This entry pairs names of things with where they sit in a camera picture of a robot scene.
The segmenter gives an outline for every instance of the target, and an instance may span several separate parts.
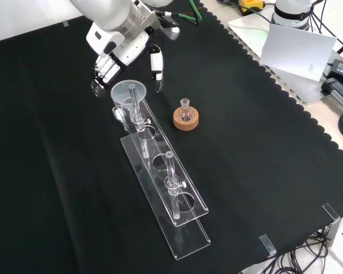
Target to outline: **black cloth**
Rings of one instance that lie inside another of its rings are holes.
[[[188,12],[188,1],[167,7]],[[211,13],[178,19],[175,42],[155,42],[165,89],[152,92],[145,54],[135,79],[209,207],[211,246],[171,256],[121,147],[109,96],[90,91],[96,59],[86,18],[0,42],[0,273],[237,273],[300,244],[343,216],[343,151]],[[182,98],[200,113],[172,123]]]

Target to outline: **white card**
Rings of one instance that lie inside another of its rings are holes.
[[[260,63],[319,81],[337,38],[270,25]]]

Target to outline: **test tube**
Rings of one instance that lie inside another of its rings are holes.
[[[176,183],[176,167],[174,165],[174,154],[168,151],[165,154],[166,158],[166,171],[167,171],[167,181],[170,187]]]
[[[149,149],[147,148],[147,141],[145,138],[145,125],[143,121],[141,120],[141,112],[139,110],[139,104],[138,104],[138,99],[137,99],[137,92],[136,92],[136,85],[135,84],[130,84],[128,86],[128,89],[130,91],[131,95],[131,101],[132,101],[132,108],[133,108],[133,122],[135,123],[136,130],[139,133],[139,138],[141,141],[141,149],[142,149],[142,154],[145,159],[149,157]]]
[[[128,86],[128,89],[130,90],[130,95],[131,95],[131,101],[132,101],[132,108],[133,108],[133,114],[134,114],[134,121],[139,123],[140,118],[141,118],[141,113],[139,110],[139,104],[138,104],[138,99],[137,99],[137,92],[136,92],[136,85],[135,84],[130,84]]]
[[[167,171],[167,188],[168,193],[171,196],[171,206],[173,210],[174,219],[179,219],[181,217],[179,211],[179,188],[178,180],[176,178],[176,168],[174,165],[174,154],[171,151],[168,151],[165,154],[166,158],[166,171]]]
[[[114,117],[123,124],[123,127],[127,131],[127,124],[126,124],[126,118],[125,118],[126,117],[126,113],[123,110],[123,108],[121,106],[115,106],[112,109],[112,111],[113,111]]]

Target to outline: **metal bracket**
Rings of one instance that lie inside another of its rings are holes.
[[[329,216],[333,219],[333,223],[329,224],[328,227],[325,229],[325,234],[327,234],[327,247],[332,247],[334,244],[334,240],[338,234],[339,226],[341,224],[341,218],[338,213],[330,206],[329,203],[324,204],[323,209],[329,214]]]
[[[336,223],[337,221],[339,221],[341,219],[341,217],[338,215],[338,213],[330,206],[329,203],[324,204],[323,209],[325,209],[325,211],[329,214],[330,217],[332,217],[334,223]]]
[[[272,258],[274,255],[277,254],[277,250],[273,246],[272,242],[269,240],[267,234],[260,236],[259,239],[261,239],[263,245],[265,246],[265,248],[267,249],[269,253],[269,256],[267,257],[268,259]]]

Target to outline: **robotic arm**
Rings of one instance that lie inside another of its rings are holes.
[[[172,0],[146,0],[154,6]],[[70,0],[94,23],[86,40],[99,55],[94,66],[91,89],[96,96],[106,94],[111,80],[135,62],[147,49],[150,51],[152,79],[156,90],[163,86],[163,57],[157,45],[149,46],[150,34],[161,29],[170,39],[177,39],[180,29],[170,18],[160,18],[139,0]]]
[[[315,5],[323,0],[277,0],[274,7],[272,23],[309,30],[309,16]]]

